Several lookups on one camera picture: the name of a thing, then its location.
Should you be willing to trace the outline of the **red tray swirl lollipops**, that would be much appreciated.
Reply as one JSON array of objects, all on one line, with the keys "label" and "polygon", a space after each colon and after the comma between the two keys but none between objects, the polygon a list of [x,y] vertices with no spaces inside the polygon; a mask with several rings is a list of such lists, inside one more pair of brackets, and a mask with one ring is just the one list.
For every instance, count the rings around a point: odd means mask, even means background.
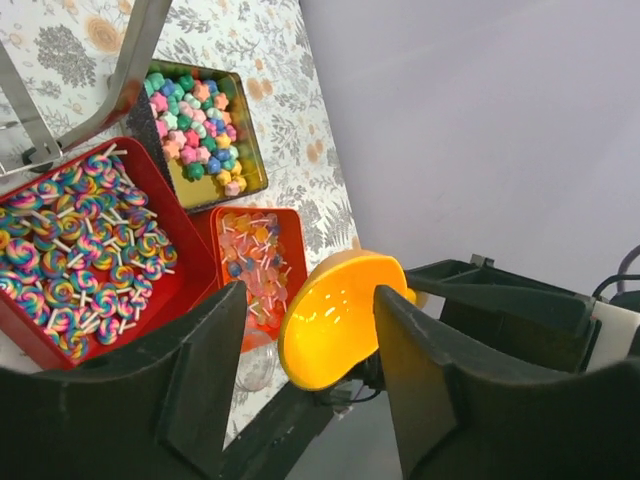
[{"label": "red tray swirl lollipops", "polygon": [[146,150],[120,137],[1,199],[1,327],[68,369],[196,306],[214,260]]}]

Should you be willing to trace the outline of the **yellow plastic scoop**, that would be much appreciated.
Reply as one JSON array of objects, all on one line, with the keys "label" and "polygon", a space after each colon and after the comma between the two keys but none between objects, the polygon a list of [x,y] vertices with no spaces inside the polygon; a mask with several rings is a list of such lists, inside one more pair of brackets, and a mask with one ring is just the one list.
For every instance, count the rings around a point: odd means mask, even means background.
[{"label": "yellow plastic scoop", "polygon": [[418,307],[428,299],[408,285],[397,259],[370,250],[338,252],[314,268],[280,326],[279,360],[291,383],[324,390],[378,350],[374,293],[380,285]]}]

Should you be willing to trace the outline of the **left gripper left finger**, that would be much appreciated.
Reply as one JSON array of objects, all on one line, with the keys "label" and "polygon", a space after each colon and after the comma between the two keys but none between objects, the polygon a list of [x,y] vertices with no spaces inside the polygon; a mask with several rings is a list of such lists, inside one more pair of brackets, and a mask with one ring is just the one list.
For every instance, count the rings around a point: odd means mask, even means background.
[{"label": "left gripper left finger", "polygon": [[75,369],[3,369],[2,477],[216,478],[246,310],[233,282]]}]

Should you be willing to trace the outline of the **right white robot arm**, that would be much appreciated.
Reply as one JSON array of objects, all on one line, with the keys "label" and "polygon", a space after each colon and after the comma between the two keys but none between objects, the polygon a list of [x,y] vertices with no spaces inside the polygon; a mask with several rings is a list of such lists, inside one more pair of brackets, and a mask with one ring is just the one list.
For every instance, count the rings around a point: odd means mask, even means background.
[{"label": "right white robot arm", "polygon": [[440,321],[524,362],[567,373],[639,355],[639,304],[630,307],[495,267],[475,255],[405,273],[408,286],[444,300]]}]

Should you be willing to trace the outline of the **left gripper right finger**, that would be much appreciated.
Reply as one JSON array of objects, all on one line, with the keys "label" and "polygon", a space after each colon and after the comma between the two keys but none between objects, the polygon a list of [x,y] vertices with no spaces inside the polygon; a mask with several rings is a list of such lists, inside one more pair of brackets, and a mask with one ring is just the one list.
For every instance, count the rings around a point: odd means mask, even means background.
[{"label": "left gripper right finger", "polygon": [[526,363],[387,286],[374,317],[406,479],[635,479],[639,362],[585,374]]}]

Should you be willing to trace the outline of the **orange tray clear lollipops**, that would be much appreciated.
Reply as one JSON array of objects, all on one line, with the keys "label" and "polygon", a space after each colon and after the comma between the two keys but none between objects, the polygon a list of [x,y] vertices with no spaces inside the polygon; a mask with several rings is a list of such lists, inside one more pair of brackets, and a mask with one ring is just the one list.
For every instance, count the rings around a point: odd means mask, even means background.
[{"label": "orange tray clear lollipops", "polygon": [[244,282],[245,326],[277,340],[308,276],[299,214],[291,208],[218,206],[191,220],[214,256],[215,287]]}]

